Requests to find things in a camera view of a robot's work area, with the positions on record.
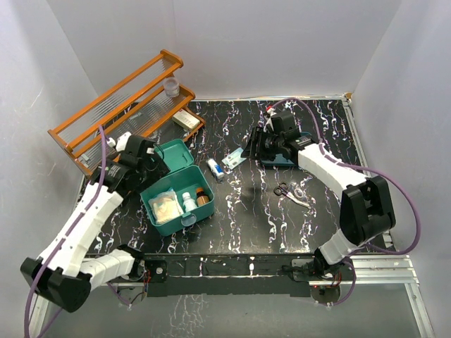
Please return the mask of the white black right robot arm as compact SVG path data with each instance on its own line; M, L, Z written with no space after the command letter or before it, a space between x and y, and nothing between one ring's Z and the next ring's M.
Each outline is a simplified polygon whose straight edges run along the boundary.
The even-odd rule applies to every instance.
M314 252L301 273L328 280L344 259L396 224L390 189L380 175L369 177L326 151L320 137L303 135L293 114L272 115L267 127L253 127L242 157L272 161L277 155L292 161L322 181L340 201L338 231Z

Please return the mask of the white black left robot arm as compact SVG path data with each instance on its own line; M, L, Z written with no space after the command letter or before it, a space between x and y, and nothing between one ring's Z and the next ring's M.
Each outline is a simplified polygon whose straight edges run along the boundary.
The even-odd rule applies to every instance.
M90 292L104 283L126 276L144 276L143 254L126 244L85 262L92 242L110 215L131 194L169 174L162 148L156 142L129 132L119 137L116 152L102 155L73 214L56 238L36 258L26 258L20 271L31 292L63 310L79 309Z

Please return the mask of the bag of cotton balls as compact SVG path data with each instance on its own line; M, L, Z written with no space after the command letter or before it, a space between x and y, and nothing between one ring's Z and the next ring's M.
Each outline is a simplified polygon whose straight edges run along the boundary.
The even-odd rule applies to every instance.
M183 214L177 194L172 189L150 199L149 206L157 225L167 223Z

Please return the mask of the black handled scissors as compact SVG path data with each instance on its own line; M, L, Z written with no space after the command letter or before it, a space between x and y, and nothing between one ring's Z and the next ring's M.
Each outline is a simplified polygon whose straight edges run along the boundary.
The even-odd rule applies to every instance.
M274 194L277 196L289 196L291 195L291 191L289 189L289 185L286 182L280 182L278 186L276 186L273 190Z

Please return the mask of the teal divider tray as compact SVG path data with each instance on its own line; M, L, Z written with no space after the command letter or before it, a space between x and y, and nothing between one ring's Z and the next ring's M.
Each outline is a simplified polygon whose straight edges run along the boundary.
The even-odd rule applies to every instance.
M298 152L313 143L308 132L295 136L278 135L265 141L265 150L269 153L260 160L263 166L294 167L298 164Z

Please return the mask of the white plastic bottle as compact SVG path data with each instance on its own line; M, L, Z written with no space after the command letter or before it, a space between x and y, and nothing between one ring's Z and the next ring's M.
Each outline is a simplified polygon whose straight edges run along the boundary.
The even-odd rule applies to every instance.
M191 197L189 192L184 192L182 194L183 206L186 212L191 212L197 208L196 201Z

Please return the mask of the bandage roll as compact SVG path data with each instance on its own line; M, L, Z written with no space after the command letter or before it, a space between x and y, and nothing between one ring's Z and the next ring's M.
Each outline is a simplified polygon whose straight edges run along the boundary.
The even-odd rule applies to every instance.
M224 172L221 169L220 165L212 158L209 158L206 161L212 175L218 180L221 181L224 178Z

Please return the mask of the brown medicine bottle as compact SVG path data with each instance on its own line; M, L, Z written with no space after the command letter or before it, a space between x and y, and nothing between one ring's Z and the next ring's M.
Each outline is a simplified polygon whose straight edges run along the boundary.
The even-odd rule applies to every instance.
M198 206L203 206L210 202L208 194L204 191L202 187L196 189L196 201Z

